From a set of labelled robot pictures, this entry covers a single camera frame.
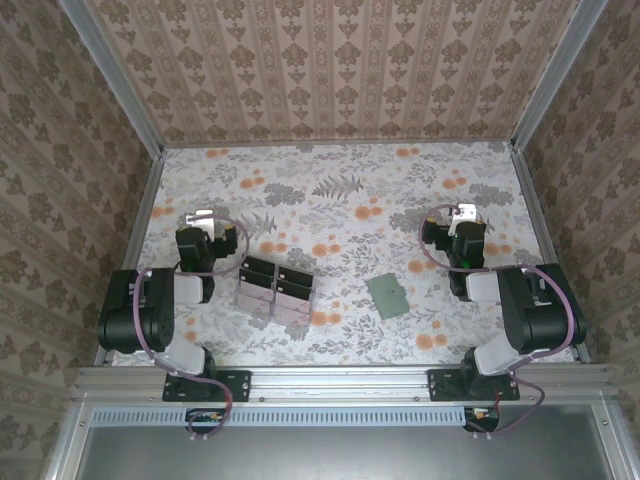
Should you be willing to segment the aluminium side rail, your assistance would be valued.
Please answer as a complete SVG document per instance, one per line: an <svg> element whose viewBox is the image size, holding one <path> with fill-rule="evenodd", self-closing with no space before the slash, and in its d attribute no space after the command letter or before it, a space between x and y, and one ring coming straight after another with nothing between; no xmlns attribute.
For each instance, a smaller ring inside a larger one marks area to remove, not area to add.
<svg viewBox="0 0 640 480"><path fill-rule="evenodd" d="M527 168L525 157L523 153L511 143L507 143L507 147L518 177L527 210L529 212L529 217L541 252L541 257L546 263L557 263L558 257L553 246L551 235L549 233L531 175Z"/></svg>
<svg viewBox="0 0 640 480"><path fill-rule="evenodd" d="M121 270L135 269L144 245L144 239L151 218L154 201L160 188L165 159L160 156L151 164L149 176L141 197L138 213L131 231Z"/></svg>

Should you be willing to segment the aluminium frame post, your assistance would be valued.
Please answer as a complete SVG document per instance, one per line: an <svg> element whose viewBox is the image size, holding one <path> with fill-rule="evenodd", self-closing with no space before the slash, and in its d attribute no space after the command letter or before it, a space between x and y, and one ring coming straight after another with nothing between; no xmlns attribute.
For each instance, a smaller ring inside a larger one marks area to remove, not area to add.
<svg viewBox="0 0 640 480"><path fill-rule="evenodd" d="M143 98L129 80L125 67L109 45L104 29L85 0L59 0L69 20L100 69L151 159L162 156L164 141L143 105Z"/></svg>
<svg viewBox="0 0 640 480"><path fill-rule="evenodd" d="M522 151L528 144L607 3L608 0L580 0L511 136L514 151Z"/></svg>

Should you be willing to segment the black grey hinged case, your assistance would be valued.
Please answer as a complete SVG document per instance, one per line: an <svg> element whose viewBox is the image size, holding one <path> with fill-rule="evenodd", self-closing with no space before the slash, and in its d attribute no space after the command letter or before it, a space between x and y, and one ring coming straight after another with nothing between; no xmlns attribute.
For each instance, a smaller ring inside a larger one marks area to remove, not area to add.
<svg viewBox="0 0 640 480"><path fill-rule="evenodd" d="M268 315L268 316L262 316L262 315L255 315L255 314L253 314L254 316L257 316L257 317L262 318L262 319L264 319L264 320L270 320L270 321L273 321L273 322L274 322L274 319L273 319L273 310L274 310L274 306L275 306L275 305L277 305L277 304L276 304L276 302L275 302L275 295L276 295L276 293L278 292L278 291L277 291L277 289L276 289L276 282L277 282L278 280L280 280L280 279L278 278L278 267L279 267L280 265L275 264L275 266L276 266L276 268L275 268L275 274L272 276L272 277L273 277L273 282L272 282L272 285L271 285L271 287L270 287L270 288L274 291L273 300L270 302L270 303L271 303L270 313L269 313L269 315ZM310 288L311 288L311 294L310 294L309 298L308 298L308 299L306 299L306 298L300 298L300 299L304 299L304 300L309 300L309 301L310 301L310 303L311 303L311 309L310 309L310 311L309 311L309 312L302 312L302 313L308 313L308 314L310 315L310 322L311 322L312 306L313 306L314 290L315 290L314 280L313 280L313 285L310 287ZM240 278L239 278L239 273L238 273L238 287L237 287L237 290L236 290L236 300L237 300L237 296L238 296L239 294L241 294L241 293L239 292L239 283L240 283L240 282L241 282L241 280L240 280Z"/></svg>

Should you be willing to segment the aluminium frame rail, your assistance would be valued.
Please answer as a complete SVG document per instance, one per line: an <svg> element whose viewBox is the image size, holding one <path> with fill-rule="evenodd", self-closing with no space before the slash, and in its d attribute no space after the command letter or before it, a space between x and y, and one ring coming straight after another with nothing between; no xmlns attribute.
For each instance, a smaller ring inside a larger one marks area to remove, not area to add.
<svg viewBox="0 0 640 480"><path fill-rule="evenodd" d="M592 413L612 479L637 480L635 450L621 408L601 399Z"/></svg>
<svg viewBox="0 0 640 480"><path fill-rule="evenodd" d="M45 480L77 480L92 428L94 405L85 395L73 398L58 435Z"/></svg>

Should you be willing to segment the pink credit card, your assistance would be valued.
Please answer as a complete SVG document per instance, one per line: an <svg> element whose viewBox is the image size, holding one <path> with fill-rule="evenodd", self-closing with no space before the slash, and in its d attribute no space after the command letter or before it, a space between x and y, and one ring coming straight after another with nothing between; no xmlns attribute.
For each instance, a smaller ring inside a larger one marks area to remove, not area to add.
<svg viewBox="0 0 640 480"><path fill-rule="evenodd" d="M276 293L275 302L278 306L287 308L289 310L295 310L298 312L309 312L311 309L311 303L309 300L304 300L294 296L286 295L282 292Z"/></svg>
<svg viewBox="0 0 640 480"><path fill-rule="evenodd" d="M241 281L239 283L239 292L242 295L261 299L271 302L273 300L274 291L271 288L265 288L259 285Z"/></svg>
<svg viewBox="0 0 640 480"><path fill-rule="evenodd" d="M275 305L273 310L274 322L285 327L301 327L310 323L310 315L297 310L291 310Z"/></svg>
<svg viewBox="0 0 640 480"><path fill-rule="evenodd" d="M255 315L268 316L271 309L271 303L266 300L254 298L244 294L237 296L237 307L244 312Z"/></svg>

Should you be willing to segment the grey metal panel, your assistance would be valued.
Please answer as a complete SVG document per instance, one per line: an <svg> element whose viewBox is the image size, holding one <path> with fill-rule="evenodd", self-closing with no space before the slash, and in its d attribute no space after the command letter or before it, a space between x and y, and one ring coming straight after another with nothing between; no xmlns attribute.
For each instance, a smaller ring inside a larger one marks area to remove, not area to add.
<svg viewBox="0 0 640 480"><path fill-rule="evenodd" d="M612 480L581 415L492 439L460 428L98 428L79 480Z"/></svg>

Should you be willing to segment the long aluminium base rail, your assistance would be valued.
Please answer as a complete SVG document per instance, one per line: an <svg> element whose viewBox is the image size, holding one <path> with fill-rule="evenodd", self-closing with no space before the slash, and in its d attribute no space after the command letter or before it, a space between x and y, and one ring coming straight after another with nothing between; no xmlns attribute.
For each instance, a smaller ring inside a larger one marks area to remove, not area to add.
<svg viewBox="0 0 640 480"><path fill-rule="evenodd" d="M410 405L431 401L432 377L445 365L251 367L243 383L249 405ZM537 363L519 370L519 403L539 397L549 405L587 405L617 399L617 388L602 365ZM151 367L83 368L72 399L105 405L145 405L162 401L165 374Z"/></svg>

